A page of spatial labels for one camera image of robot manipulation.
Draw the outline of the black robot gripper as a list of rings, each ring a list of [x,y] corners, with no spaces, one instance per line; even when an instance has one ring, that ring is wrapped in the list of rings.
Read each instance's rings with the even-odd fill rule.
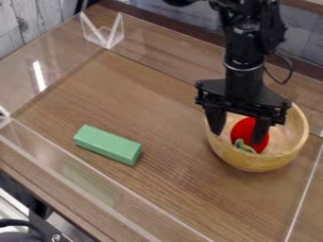
[[[254,88],[240,84],[228,91],[224,79],[206,79],[196,82],[196,103],[202,107],[210,132],[220,135],[226,113],[254,117],[250,144],[262,142],[269,126],[284,125],[291,102],[275,93],[262,83]]]

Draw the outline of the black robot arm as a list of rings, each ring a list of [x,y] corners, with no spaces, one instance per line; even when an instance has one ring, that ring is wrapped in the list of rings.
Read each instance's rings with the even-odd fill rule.
[[[196,82],[196,104],[201,106],[213,134],[221,134],[226,114],[254,119],[250,143],[257,145],[275,125],[283,125],[291,102],[264,82],[265,56],[284,41],[287,26],[279,0],[162,0],[174,7],[197,1],[218,12],[225,40],[221,79]]]

